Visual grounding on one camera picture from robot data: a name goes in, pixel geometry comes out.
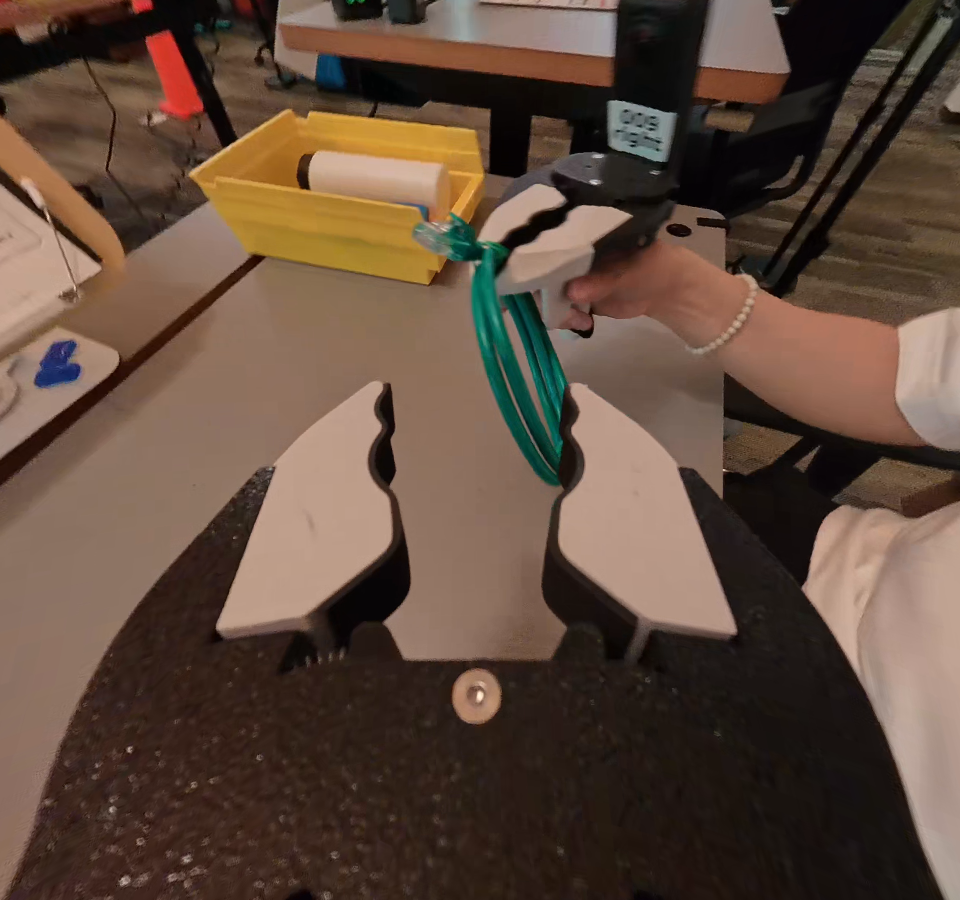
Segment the black office chair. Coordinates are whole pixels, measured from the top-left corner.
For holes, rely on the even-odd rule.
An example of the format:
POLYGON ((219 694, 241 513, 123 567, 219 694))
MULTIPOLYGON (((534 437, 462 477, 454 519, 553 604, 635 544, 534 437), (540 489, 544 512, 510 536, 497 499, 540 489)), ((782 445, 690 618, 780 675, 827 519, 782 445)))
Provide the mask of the black office chair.
POLYGON ((789 198, 807 184, 834 115, 865 56, 913 0, 796 0, 778 20, 791 70, 750 129, 726 133, 692 114, 680 203, 728 219, 789 198))

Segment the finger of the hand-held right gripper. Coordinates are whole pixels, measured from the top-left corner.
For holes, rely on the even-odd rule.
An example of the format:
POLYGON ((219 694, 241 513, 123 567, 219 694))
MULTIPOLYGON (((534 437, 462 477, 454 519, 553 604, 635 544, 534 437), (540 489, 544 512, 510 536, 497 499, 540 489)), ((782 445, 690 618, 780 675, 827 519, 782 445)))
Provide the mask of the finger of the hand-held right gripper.
POLYGON ((633 219, 611 206, 576 206, 557 225, 534 235, 527 243, 510 246, 509 256, 496 275, 499 296, 558 291, 571 278, 583 275, 594 258, 595 246, 606 235, 633 219))
POLYGON ((481 253, 567 253, 570 202, 555 186, 533 185, 497 206, 478 234, 481 253))

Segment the white cylinder with black cap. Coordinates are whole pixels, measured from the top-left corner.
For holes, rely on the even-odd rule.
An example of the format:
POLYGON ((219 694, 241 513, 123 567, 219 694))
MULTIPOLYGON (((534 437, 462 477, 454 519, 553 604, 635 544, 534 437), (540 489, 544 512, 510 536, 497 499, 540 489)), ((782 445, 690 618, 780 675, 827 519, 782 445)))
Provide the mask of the white cylinder with black cap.
POLYGON ((445 218, 454 204, 450 171, 440 162, 318 150, 299 157, 295 179, 316 194, 411 206, 426 220, 445 218))

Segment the blue clip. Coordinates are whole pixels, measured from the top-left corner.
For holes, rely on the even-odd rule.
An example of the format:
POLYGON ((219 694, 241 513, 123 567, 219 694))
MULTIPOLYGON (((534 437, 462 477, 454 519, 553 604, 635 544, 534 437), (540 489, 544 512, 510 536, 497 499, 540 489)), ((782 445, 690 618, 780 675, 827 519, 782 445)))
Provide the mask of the blue clip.
POLYGON ((76 360, 78 341, 66 338, 54 341, 42 355, 33 377, 38 390, 50 390, 78 382, 83 367, 76 360))

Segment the orange traffic cone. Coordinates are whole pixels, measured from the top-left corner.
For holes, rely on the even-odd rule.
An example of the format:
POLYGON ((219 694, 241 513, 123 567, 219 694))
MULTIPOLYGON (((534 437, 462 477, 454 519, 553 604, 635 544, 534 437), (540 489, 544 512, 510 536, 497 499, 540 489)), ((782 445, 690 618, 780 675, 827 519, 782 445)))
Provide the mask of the orange traffic cone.
POLYGON ((204 114, 204 103, 172 32, 152 34, 145 43, 162 91, 159 112, 181 122, 204 114))

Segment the black tripod stand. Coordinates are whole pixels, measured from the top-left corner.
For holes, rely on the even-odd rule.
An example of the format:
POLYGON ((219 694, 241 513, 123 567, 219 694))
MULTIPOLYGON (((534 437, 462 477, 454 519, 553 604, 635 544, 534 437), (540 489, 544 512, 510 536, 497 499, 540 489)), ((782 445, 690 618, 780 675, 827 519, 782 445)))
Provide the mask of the black tripod stand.
POLYGON ((826 253, 834 225, 954 58, 958 45, 959 0, 935 0, 774 254, 755 274, 768 293, 791 294, 800 276, 826 253))

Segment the person's right forearm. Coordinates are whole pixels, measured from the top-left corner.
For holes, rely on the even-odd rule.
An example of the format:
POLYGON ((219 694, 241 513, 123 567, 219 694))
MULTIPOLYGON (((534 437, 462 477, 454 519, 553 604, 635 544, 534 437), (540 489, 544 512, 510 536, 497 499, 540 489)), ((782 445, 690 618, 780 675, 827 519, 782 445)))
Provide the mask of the person's right forearm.
POLYGON ((898 330, 793 306, 761 292, 714 356, 769 406, 807 426, 862 441, 920 446, 897 403, 898 330))

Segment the person's right hand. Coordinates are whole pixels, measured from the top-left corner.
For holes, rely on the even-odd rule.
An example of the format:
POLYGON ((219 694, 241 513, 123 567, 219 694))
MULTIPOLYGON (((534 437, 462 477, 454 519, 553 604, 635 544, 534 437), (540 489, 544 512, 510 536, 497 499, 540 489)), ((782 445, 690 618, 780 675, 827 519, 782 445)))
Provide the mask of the person's right hand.
POLYGON ((598 261, 566 286, 571 304, 561 327, 588 332, 595 318, 648 317, 699 349, 733 326, 750 285, 689 249, 655 242, 631 254, 598 261))

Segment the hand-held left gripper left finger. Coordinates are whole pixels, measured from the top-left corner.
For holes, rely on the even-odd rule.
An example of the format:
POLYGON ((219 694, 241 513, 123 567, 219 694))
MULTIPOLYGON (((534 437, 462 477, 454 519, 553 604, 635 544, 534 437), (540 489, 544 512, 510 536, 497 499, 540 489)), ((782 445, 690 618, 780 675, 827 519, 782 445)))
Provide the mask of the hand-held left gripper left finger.
POLYGON ((222 640, 297 633, 345 651, 402 605, 411 570, 395 428, 390 384, 370 382, 282 453, 218 618, 222 640))

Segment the grey desk with wooden edge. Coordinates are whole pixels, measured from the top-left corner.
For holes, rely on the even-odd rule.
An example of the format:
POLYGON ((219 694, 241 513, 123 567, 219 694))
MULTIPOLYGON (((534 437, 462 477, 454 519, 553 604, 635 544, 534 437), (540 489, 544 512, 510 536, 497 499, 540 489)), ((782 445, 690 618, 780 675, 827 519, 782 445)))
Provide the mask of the grey desk with wooden edge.
MULTIPOLYGON (((436 0, 423 22, 341 20, 329 3, 279 22, 288 49, 444 71, 606 88, 613 84, 611 11, 436 0)), ((697 89, 709 101, 773 102, 790 66, 771 0, 711 0, 697 89)))

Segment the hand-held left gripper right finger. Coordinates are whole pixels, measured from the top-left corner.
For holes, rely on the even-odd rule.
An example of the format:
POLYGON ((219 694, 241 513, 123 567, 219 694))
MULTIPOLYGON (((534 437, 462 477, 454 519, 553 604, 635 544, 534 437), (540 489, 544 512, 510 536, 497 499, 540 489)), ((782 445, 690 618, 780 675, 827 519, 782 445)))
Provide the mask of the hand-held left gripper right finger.
POLYGON ((579 382, 564 393, 560 436, 543 562, 551 612, 594 628, 618 661, 639 661, 654 633, 732 641, 737 622, 671 454, 579 382))

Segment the instruction sheet board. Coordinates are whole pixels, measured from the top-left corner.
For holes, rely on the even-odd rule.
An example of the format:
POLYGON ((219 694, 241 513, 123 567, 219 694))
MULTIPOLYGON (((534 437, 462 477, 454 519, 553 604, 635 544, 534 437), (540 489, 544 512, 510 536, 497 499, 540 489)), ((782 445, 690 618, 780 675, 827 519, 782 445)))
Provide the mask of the instruction sheet board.
POLYGON ((126 252, 114 228, 1 120, 1 350, 26 346, 115 286, 126 252))

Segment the white stand base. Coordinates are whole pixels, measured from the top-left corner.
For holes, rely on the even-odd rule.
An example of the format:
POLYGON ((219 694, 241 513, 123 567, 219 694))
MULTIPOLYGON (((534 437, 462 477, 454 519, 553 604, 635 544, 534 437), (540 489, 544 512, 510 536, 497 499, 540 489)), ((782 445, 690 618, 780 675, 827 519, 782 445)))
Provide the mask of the white stand base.
POLYGON ((87 394, 111 378, 121 364, 114 348, 77 332, 54 328, 42 333, 1 364, 1 458, 26 443, 42 428, 64 414, 87 394), (79 380, 50 389, 34 387, 40 360, 51 343, 78 342, 76 361, 82 367, 79 380))

